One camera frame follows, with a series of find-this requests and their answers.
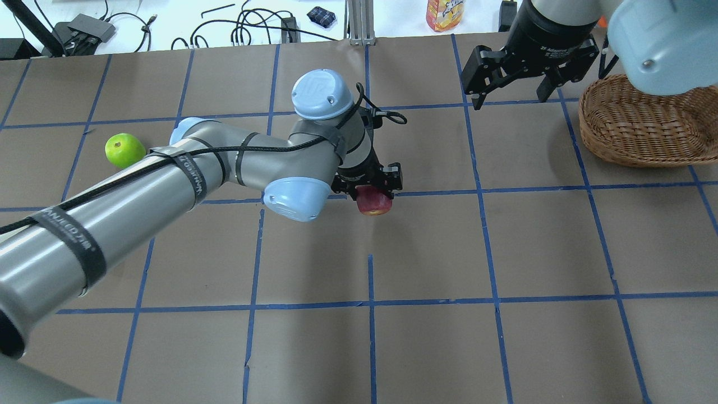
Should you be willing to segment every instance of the robotic arm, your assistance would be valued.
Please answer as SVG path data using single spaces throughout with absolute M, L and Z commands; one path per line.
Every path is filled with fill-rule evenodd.
M 10 358 L 22 356 L 39 321 L 84 294 L 224 182 L 263 190 L 269 209 L 297 221 L 317 218 L 332 191 L 356 200 L 357 189 L 370 186 L 391 201 L 401 189 L 401 166 L 379 163 L 373 129 L 382 117 L 406 119 L 364 109 L 360 103 L 367 98 L 358 88 L 355 101 L 332 70 L 302 76 L 292 91 L 301 119 L 288 140 L 185 119 L 173 131 L 171 146 L 155 148 L 73 199 L 37 212 L 26 220 L 31 226 L 0 242 L 0 401 L 53 403 L 67 398 L 60 392 L 77 397 L 76 390 L 58 388 L 58 382 Z M 39 381 L 33 394 L 47 387 L 42 400 L 28 395 L 27 377 Z
M 545 102 L 581 81 L 599 55 L 591 35 L 601 16 L 630 82 L 659 96 L 718 83 L 718 3 L 714 0 L 523 0 L 501 50 L 479 45 L 462 71 L 480 109 L 486 96 L 519 78 L 544 76 Z

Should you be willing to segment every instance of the red apple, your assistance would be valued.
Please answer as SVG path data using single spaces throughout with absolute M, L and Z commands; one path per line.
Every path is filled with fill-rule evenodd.
M 392 200 L 373 185 L 357 188 L 357 207 L 366 216 L 378 216 L 391 209 Z

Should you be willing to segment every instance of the metal post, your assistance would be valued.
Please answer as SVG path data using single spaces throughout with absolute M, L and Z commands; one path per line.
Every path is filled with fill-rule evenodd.
M 50 54 L 56 58 L 63 56 L 65 51 L 62 43 L 45 28 L 37 19 L 30 9 L 22 3 L 22 0 L 2 0 L 3 4 L 15 14 L 22 24 L 29 29 L 30 32 L 50 51 Z
M 374 0 L 347 0 L 349 43 L 374 45 Z

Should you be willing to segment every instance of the green apple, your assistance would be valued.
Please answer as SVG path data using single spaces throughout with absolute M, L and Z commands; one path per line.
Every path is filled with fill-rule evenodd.
M 127 168 L 147 154 L 142 142 L 129 133 L 118 133 L 105 143 L 105 156 L 119 168 Z

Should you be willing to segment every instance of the grid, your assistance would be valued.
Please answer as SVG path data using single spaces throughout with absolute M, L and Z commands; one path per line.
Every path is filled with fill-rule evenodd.
M 453 47 L 453 54 L 456 62 L 456 69 L 457 73 L 460 75 L 461 72 L 461 60 L 460 60 L 460 53 L 457 47 L 457 41 L 456 37 L 454 35 L 451 35 L 451 41 L 452 41 L 452 47 Z M 370 54 L 371 54 L 371 48 L 366 47 L 364 49 L 364 58 L 365 58 L 365 89 L 366 93 L 369 96 L 370 95 Z M 267 134 L 271 134 L 271 128 L 272 128 L 272 121 L 275 116 L 283 116 L 283 115 L 292 115 L 294 114 L 293 111 L 274 111 L 274 100 L 275 100 L 275 91 L 276 91 L 276 81 L 277 81 L 277 70 L 279 65 L 279 57 L 280 57 L 280 45 L 275 46 L 274 51 L 274 64 L 273 64 L 273 73 L 272 73 L 272 84 L 271 84 L 271 96 L 270 96 L 270 102 L 269 102 L 269 110 L 267 112 L 258 112 L 258 113 L 243 113 L 243 114 L 221 114 L 221 115 L 204 115 L 201 116 L 202 118 L 208 118 L 208 119 L 222 119 L 222 118 L 240 118 L 240 117 L 249 117 L 249 116 L 262 116 L 267 117 L 268 124 L 267 124 Z M 182 89 L 182 95 L 179 102 L 179 108 L 177 110 L 176 116 L 161 116 L 157 118 L 146 118 L 146 119 L 119 119 L 119 120 L 104 120 L 104 121 L 95 121 L 93 120 L 93 115 L 95 113 L 95 109 L 98 104 L 98 100 L 101 96 L 101 92 L 103 90 L 103 86 L 106 81 L 106 77 L 108 75 L 108 71 L 110 69 L 113 56 L 109 55 L 107 57 L 106 65 L 104 67 L 103 75 L 100 80 L 99 87 L 97 88 L 93 105 L 90 110 L 89 116 L 86 121 L 77 121 L 77 122 L 65 122 L 65 123 L 55 123 L 55 124 L 15 124 L 10 125 L 6 124 L 11 112 L 11 109 L 17 99 L 17 96 L 19 92 L 22 89 L 23 82 L 25 81 L 27 72 L 29 70 L 30 65 L 32 64 L 32 61 L 28 61 L 28 63 L 25 65 L 25 68 L 23 70 L 22 76 L 19 79 L 19 82 L 17 84 L 17 87 L 14 91 L 14 94 L 11 98 L 11 101 L 9 103 L 9 106 L 7 110 L 5 111 L 5 114 L 3 116 L 2 121 L 0 122 L 0 132 L 4 129 L 23 129 L 23 128 L 41 128 L 41 127 L 68 127 L 68 126 L 84 126 L 83 135 L 80 138 L 79 145 L 77 147 L 77 152 L 75 154 L 75 159 L 73 161 L 72 168 L 70 169 L 70 174 L 67 178 L 67 182 L 65 184 L 65 189 L 62 194 L 62 199 L 65 200 L 67 198 L 68 192 L 70 190 L 70 183 L 73 180 L 73 176 L 75 174 L 75 169 L 78 165 L 78 160 L 80 159 L 80 153 L 83 150 L 83 145 L 85 143 L 85 139 L 87 136 L 87 133 L 90 129 L 90 126 L 96 126 L 96 125 L 105 125 L 105 124 L 130 124 L 130 123 L 142 123 L 142 122 L 154 122 L 154 121 L 173 121 L 175 124 L 179 122 L 181 119 L 185 118 L 186 116 L 183 115 L 182 109 L 185 102 L 185 96 L 187 94 L 187 86 L 190 82 L 190 74 L 192 71 L 192 64 L 195 59 L 195 51 L 190 51 L 189 56 L 189 62 L 187 64 L 187 70 L 186 75 L 183 83 L 183 89 Z M 459 76 L 456 75 L 453 78 L 455 82 L 455 88 L 458 93 L 461 93 L 460 90 L 460 82 L 459 82 Z M 504 326 L 503 326 L 503 320 L 502 320 L 502 314 L 501 314 L 501 307 L 505 303 L 541 303 L 541 302 L 576 302 L 576 301 L 599 301 L 599 300 L 608 300 L 611 302 L 615 302 L 617 305 L 618 311 L 620 313 L 620 320 L 623 325 L 623 331 L 625 333 L 625 339 L 628 343 L 628 348 L 630 350 L 630 357 L 633 362 L 634 370 L 635 370 L 635 376 L 638 379 L 638 385 L 640 388 L 640 394 L 643 397 L 643 400 L 646 403 L 651 403 L 650 398 L 650 390 L 646 387 L 646 383 L 643 377 L 643 372 L 640 365 L 640 357 L 636 352 L 636 347 L 634 346 L 633 341 L 633 335 L 631 332 L 630 323 L 628 320 L 628 317 L 625 312 L 624 308 L 624 301 L 625 300 L 637 300 L 637 299 L 666 299 L 666 298 L 710 298 L 710 297 L 718 297 L 718 290 L 710 290 L 710 291 L 696 291 L 696 292 L 664 292 L 664 293 L 622 293 L 619 288 L 619 283 L 615 278 L 615 273 L 613 270 L 613 264 L 611 260 L 611 254 L 608 248 L 606 236 L 604 234 L 604 229 L 602 227 L 602 221 L 601 217 L 599 215 L 599 209 L 597 208 L 597 204 L 594 198 L 594 190 L 609 190 L 609 189 L 627 189 L 627 188 L 681 188 L 681 187 L 694 187 L 698 190 L 702 203 L 704 204 L 706 213 L 707 213 L 707 219 L 710 220 L 710 224 L 716 233 L 718 235 L 718 224 L 716 221 L 716 217 L 714 215 L 714 211 L 711 207 L 711 204 L 709 202 L 709 198 L 706 194 L 706 189 L 710 187 L 714 187 L 718 185 L 718 181 L 715 180 L 701 180 L 699 178 L 698 173 L 695 171 L 693 167 L 689 168 L 689 172 L 693 178 L 692 182 L 672 182 L 672 183 L 625 183 L 625 184 L 613 184 L 613 185 L 592 185 L 589 181 L 589 177 L 586 171 L 586 168 L 584 166 L 584 161 L 582 159 L 581 151 L 579 150 L 579 145 L 577 142 L 577 136 L 574 133 L 574 127 L 572 125 L 569 112 L 567 109 L 567 104 L 575 103 L 577 102 L 577 98 L 565 98 L 563 92 L 559 89 L 558 90 L 559 97 L 556 99 L 550 99 L 547 102 L 550 104 L 560 104 L 561 109 L 564 114 L 564 118 L 566 120 L 567 129 L 571 136 L 571 141 L 573 145 L 573 149 L 575 152 L 575 157 L 577 160 L 577 163 L 580 167 L 581 176 L 583 180 L 583 184 L 580 185 L 563 185 L 563 186 L 537 186 L 537 187 L 517 187 L 517 188 L 484 188 L 482 187 L 481 183 L 481 177 L 480 172 L 478 169 L 477 164 L 477 155 L 475 153 L 475 147 L 474 147 L 474 135 L 472 133 L 472 124 L 470 120 L 470 114 L 472 111 L 470 110 L 471 103 L 468 102 L 466 99 L 466 96 L 461 93 L 462 102 L 461 103 L 453 103 L 453 104 L 422 104 L 422 105 L 399 105 L 399 106 L 387 106 L 384 107 L 386 109 L 393 109 L 393 110 L 410 110 L 410 109 L 463 109 L 464 117 L 465 117 L 465 125 L 467 129 L 468 139 L 469 142 L 469 148 L 470 148 L 470 159 L 473 167 L 473 178 L 475 181 L 475 189 L 457 189 L 457 190 L 428 190 L 428 191 L 408 191 L 408 192 L 402 192 L 398 193 L 397 197 L 399 198 L 410 198 L 410 197 L 421 197 L 421 196 L 447 196 L 447 195 L 476 195 L 477 196 L 477 203 L 478 208 L 480 212 L 480 222 L 482 227 L 482 235 L 483 235 L 483 241 L 485 244 L 485 253 L 488 261 L 488 275 L 490 279 L 490 290 L 491 290 L 491 296 L 485 297 L 485 298 L 458 298 L 458 299 L 404 299 L 404 300 L 377 300 L 375 299 L 375 292 L 374 292 L 374 269 L 373 269 L 373 255 L 369 254 L 367 257 L 367 280 L 368 280 L 368 299 L 367 300 L 351 300 L 351 301 L 340 301 L 340 302 L 324 302 L 324 303 L 294 303 L 294 304 L 279 304 L 279 303 L 267 303 L 267 304 L 260 304 L 257 303 L 257 290 L 258 290 L 258 282 L 260 278 L 260 268 L 261 268 L 261 249 L 262 249 L 262 240 L 263 240 L 263 232 L 264 232 L 264 223 L 265 223 L 265 211 L 264 209 L 260 210 L 260 215 L 258 218 L 258 224 L 257 224 L 257 237 L 256 237 L 256 252 L 254 257 L 254 264 L 253 264 L 253 280 L 252 280 L 252 287 L 251 287 L 251 302 L 249 304 L 238 304 L 238 305 L 226 305 L 226 306 L 177 306 L 177 307 L 147 307 L 142 305 L 143 301 L 143 295 L 144 295 L 144 288 L 147 281 L 147 275 L 148 275 L 148 269 L 150 268 L 150 264 L 152 261 L 152 255 L 154 251 L 154 243 L 155 240 L 152 239 L 149 243 L 149 248 L 146 252 L 146 259 L 145 259 L 145 265 L 144 265 L 144 271 L 142 274 L 139 290 L 137 293 L 137 299 L 136 304 L 134 307 L 116 307 L 116 308 L 84 308 L 84 309 L 63 309 L 60 310 L 59 314 L 64 315 L 81 315 L 81 314 L 115 314 L 115 313 L 126 313 L 132 315 L 132 321 L 131 321 L 131 329 L 129 332 L 129 339 L 127 341 L 126 345 L 126 353 L 124 355 L 124 361 L 123 361 L 123 367 L 121 371 L 121 377 L 118 384 L 118 392 L 116 399 L 122 400 L 123 398 L 123 391 L 124 391 L 124 385 L 126 381 L 127 372 L 129 369 L 130 364 L 130 358 L 133 351 L 133 342 L 135 333 L 138 327 L 138 320 L 141 317 L 141 314 L 145 313 L 183 313 L 183 312 L 211 312 L 211 311 L 245 311 L 249 314 L 249 320 L 248 320 L 248 330 L 247 330 L 247 339 L 246 339 L 246 355 L 245 355 L 245 363 L 244 363 L 244 373 L 243 373 L 243 380 L 242 380 L 242 386 L 243 386 L 243 403 L 248 402 L 248 388 L 249 388 L 249 380 L 251 378 L 251 371 L 250 367 L 248 366 L 248 363 L 252 356 L 252 348 L 253 348 L 253 333 L 254 333 L 254 321 L 255 321 L 255 315 L 257 311 L 267 311 L 267 310 L 311 310 L 311 309 L 319 309 L 319 308 L 354 308 L 354 307 L 366 307 L 368 308 L 369 317 L 368 317 L 368 323 L 369 323 L 369 334 L 370 334 L 370 351 L 368 352 L 368 356 L 370 358 L 370 397 L 372 403 L 378 402 L 378 390 L 382 388 L 381 384 L 378 382 L 377 379 L 377 353 L 376 353 L 376 330 L 375 330 L 375 309 L 377 307 L 383 307 L 383 306 L 443 306 L 443 305 L 493 305 L 495 311 L 495 325 L 497 330 L 496 335 L 496 349 L 499 352 L 500 355 L 500 363 L 503 373 L 503 382 L 505 387 L 505 394 L 506 399 L 508 403 L 514 403 L 513 398 L 513 389 L 512 389 L 512 380 L 511 380 L 511 369 L 509 368 L 509 362 L 508 358 L 511 356 L 511 351 L 507 349 L 507 346 L 505 344 L 504 339 Z M 536 101 L 525 101 L 525 100 L 519 100 L 519 101 L 488 101 L 485 103 L 487 106 L 491 105 L 521 105 L 521 104 L 536 104 Z M 596 231 L 598 233 L 598 236 L 600 238 L 600 244 L 602 248 L 603 255 L 605 257 L 605 266 L 606 270 L 608 272 L 608 275 L 612 282 L 612 289 L 613 293 L 609 294 L 597 294 L 597 295 L 550 295 L 550 296 L 512 296 L 512 297 L 502 297 L 500 296 L 498 292 L 497 287 L 497 281 L 496 281 L 496 274 L 494 270 L 494 262 L 493 262 L 493 255 L 492 255 L 492 246 L 491 246 L 491 231 L 490 226 L 487 221 L 487 214 L 485 209 L 485 201 L 484 196 L 487 194 L 492 193 L 533 193 L 533 192 L 564 192 L 564 191 L 583 191 L 586 194 L 586 197 L 589 201 L 590 208 L 592 211 L 593 219 L 595 221 Z M 331 198 L 345 198 L 343 196 L 333 196 Z M 242 204 L 242 203 L 260 203 L 261 200 L 257 198 L 247 198 L 247 199 L 219 199 L 219 200 L 208 200 L 205 201 L 204 204 Z M 2 207 L 0 208 L 0 212 L 25 212 L 25 211 L 36 211 L 41 209 L 40 206 L 17 206 L 17 207 Z

